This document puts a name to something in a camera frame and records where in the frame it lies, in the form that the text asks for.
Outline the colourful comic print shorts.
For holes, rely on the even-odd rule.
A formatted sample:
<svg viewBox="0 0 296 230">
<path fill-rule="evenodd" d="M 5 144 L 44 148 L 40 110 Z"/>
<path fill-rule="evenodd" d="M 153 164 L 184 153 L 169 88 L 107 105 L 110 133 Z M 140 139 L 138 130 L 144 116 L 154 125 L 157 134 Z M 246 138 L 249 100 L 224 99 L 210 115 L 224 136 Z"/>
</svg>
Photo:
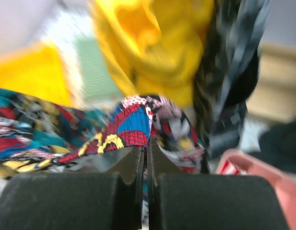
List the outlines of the colourful comic print shorts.
<svg viewBox="0 0 296 230">
<path fill-rule="evenodd" d="M 7 183 L 23 173 L 103 173 L 120 160 L 107 152 L 142 147 L 143 211 L 150 138 L 181 171 L 202 173 L 202 142 L 185 113 L 163 96 L 126 97 L 108 115 L 0 89 L 0 177 Z"/>
</svg>

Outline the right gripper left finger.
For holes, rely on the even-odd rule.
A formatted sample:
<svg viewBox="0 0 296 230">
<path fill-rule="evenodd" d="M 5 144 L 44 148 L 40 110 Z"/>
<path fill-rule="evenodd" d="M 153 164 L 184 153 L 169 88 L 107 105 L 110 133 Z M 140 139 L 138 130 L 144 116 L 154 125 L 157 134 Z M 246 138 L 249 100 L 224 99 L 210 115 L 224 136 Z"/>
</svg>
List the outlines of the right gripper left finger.
<svg viewBox="0 0 296 230">
<path fill-rule="evenodd" d="M 23 173 L 0 196 L 0 230 L 139 230 L 145 149 L 120 157 L 106 172 Z"/>
</svg>

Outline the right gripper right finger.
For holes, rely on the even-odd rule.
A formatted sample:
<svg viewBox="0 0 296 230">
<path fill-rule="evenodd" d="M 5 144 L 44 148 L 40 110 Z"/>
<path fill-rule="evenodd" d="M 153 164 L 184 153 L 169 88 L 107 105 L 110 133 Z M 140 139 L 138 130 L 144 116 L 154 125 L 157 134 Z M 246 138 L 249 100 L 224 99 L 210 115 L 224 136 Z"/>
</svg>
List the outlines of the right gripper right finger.
<svg viewBox="0 0 296 230">
<path fill-rule="evenodd" d="M 150 138 L 147 146 L 152 230 L 286 230 L 274 189 L 259 176 L 188 174 Z"/>
</svg>

